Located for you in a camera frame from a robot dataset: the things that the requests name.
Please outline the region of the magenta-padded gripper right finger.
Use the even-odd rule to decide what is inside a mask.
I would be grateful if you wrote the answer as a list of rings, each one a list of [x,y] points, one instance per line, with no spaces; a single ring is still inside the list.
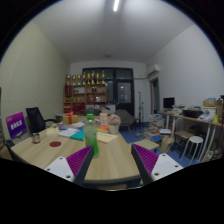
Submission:
[[[131,154],[138,167],[144,185],[166,177],[182,169],[168,154],[160,155],[137,144],[131,146]]]

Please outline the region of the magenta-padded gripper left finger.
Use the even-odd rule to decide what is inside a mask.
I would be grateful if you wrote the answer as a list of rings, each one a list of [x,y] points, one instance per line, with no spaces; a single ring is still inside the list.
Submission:
[[[58,157],[45,170],[82,186],[93,156],[93,146],[87,146],[68,157]]]

